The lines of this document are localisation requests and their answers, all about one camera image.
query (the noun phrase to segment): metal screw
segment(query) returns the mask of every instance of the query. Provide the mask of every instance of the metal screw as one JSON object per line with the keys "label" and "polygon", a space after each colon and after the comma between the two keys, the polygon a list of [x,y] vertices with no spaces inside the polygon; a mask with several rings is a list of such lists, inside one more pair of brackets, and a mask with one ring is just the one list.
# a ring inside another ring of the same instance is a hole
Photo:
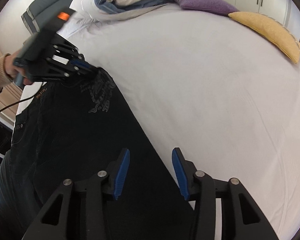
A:
{"label": "metal screw", "polygon": [[196,172],[195,172],[195,175],[196,175],[197,177],[203,177],[203,176],[205,175],[205,173],[204,173],[203,171],[196,171]]}
{"label": "metal screw", "polygon": [[104,177],[104,176],[106,176],[107,175],[107,172],[106,171],[99,171],[98,172],[98,176],[99,177]]}
{"label": "metal screw", "polygon": [[231,183],[234,184],[234,185],[238,185],[239,182],[240,182],[237,178],[232,178],[230,181],[231,181]]}
{"label": "metal screw", "polygon": [[71,183],[72,183],[72,180],[71,180],[71,179],[65,179],[65,180],[63,181],[63,185],[65,185],[65,186],[69,186]]}

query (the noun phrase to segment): beige ribbed cuff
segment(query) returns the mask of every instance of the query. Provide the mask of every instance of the beige ribbed cuff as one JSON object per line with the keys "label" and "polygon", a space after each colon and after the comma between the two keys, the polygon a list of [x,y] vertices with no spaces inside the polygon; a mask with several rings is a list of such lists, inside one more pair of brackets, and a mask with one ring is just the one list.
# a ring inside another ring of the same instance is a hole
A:
{"label": "beige ribbed cuff", "polygon": [[10,54],[5,54],[2,57],[0,57],[0,91],[3,87],[9,85],[11,81],[11,77],[7,75],[7,73],[4,71],[4,59],[6,56],[9,56]]}

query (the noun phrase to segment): yellow pillow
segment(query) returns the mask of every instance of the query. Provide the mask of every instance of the yellow pillow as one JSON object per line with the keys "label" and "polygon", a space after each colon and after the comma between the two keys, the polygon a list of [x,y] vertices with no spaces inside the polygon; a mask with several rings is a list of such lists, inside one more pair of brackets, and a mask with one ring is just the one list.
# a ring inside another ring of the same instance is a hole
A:
{"label": "yellow pillow", "polygon": [[276,20],[253,12],[234,12],[230,13],[229,17],[264,36],[294,63],[299,62],[300,42]]}

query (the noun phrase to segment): black cable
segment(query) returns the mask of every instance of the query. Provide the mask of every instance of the black cable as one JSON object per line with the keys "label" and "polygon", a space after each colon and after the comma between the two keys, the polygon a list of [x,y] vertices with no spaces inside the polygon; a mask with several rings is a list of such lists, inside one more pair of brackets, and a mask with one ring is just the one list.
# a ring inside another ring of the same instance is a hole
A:
{"label": "black cable", "polygon": [[14,105],[17,105],[17,104],[19,104],[19,103],[21,103],[21,102],[27,101],[27,100],[29,100],[29,99],[31,99],[31,98],[34,98],[34,97],[39,93],[39,91],[41,90],[42,86],[43,86],[43,82],[42,82],[42,84],[41,84],[39,90],[38,90],[33,96],[31,96],[31,97],[29,97],[29,98],[26,98],[26,99],[22,99],[22,100],[20,100],[20,101],[17,101],[17,102],[15,102],[15,103],[11,104],[11,105],[8,105],[8,106],[2,108],[2,109],[0,110],[0,113],[1,113],[2,111],[4,111],[4,110],[6,110],[6,109],[8,109],[8,108],[10,108],[10,107],[12,107],[12,106],[14,106]]}

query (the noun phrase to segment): bed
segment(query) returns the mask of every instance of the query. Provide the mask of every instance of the bed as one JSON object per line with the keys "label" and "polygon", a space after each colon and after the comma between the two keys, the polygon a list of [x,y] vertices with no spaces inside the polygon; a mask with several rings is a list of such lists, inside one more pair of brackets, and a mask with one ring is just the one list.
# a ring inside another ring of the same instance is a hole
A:
{"label": "bed", "polygon": [[280,240],[300,239],[300,62],[229,18],[176,4],[120,22],[73,20],[60,35],[110,73],[173,176],[180,147],[212,177],[239,178]]}

